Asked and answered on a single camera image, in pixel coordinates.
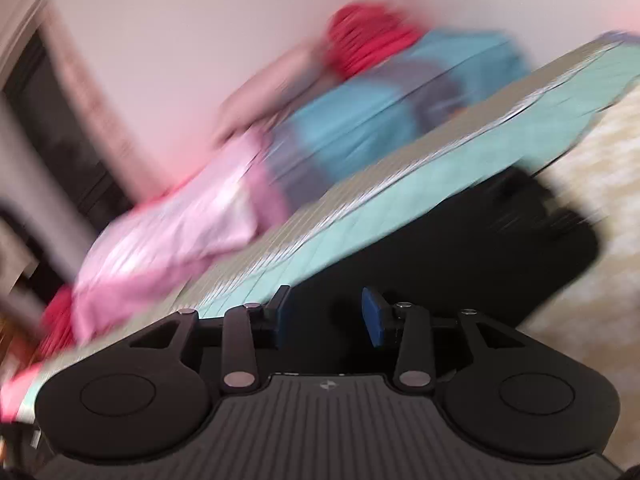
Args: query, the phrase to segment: floor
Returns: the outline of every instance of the floor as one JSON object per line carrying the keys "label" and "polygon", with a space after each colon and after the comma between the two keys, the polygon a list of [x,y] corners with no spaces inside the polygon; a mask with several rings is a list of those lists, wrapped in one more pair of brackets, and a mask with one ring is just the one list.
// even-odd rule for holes
{"label": "floor", "polygon": [[606,456],[640,463],[640,86],[542,177],[597,221],[599,260],[526,321],[529,335],[599,371],[622,411]]}

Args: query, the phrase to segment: black device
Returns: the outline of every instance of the black device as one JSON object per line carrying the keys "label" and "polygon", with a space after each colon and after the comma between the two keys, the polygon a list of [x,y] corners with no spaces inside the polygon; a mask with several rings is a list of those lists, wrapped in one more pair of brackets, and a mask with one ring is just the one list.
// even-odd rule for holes
{"label": "black device", "polygon": [[223,318],[179,310],[55,375],[36,419],[58,455],[38,478],[620,475],[600,454],[618,395],[594,370],[475,310],[435,317],[372,288],[367,370],[305,368],[289,290]]}

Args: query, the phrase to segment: black bag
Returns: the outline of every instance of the black bag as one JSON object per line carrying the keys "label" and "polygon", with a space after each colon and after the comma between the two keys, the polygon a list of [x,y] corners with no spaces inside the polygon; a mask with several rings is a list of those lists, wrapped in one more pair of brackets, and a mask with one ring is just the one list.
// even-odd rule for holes
{"label": "black bag", "polygon": [[364,286],[436,316],[474,308],[515,327],[597,254],[583,217],[558,208],[525,171],[507,168],[293,287],[286,339],[316,368],[356,354],[359,367],[370,349]]}

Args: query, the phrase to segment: pink blanket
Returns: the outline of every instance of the pink blanket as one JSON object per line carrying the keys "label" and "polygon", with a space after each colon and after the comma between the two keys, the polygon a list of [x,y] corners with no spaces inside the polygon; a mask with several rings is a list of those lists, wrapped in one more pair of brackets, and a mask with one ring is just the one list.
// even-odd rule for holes
{"label": "pink blanket", "polygon": [[260,163],[264,139],[252,128],[229,140],[183,188],[102,232],[74,287],[79,343],[162,300],[220,256],[287,219],[286,204]]}

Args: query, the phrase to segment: ribbed rubber surface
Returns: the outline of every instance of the ribbed rubber surface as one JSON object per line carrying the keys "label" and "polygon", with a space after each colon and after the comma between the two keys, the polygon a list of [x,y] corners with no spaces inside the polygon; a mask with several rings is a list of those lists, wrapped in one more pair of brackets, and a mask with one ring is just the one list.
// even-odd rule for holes
{"label": "ribbed rubber surface", "polygon": [[171,456],[102,467],[59,456],[38,478],[609,480],[619,474],[597,455],[561,465],[486,455],[456,436],[428,398],[397,394],[379,376],[275,376],[258,394],[224,400],[210,425]]}

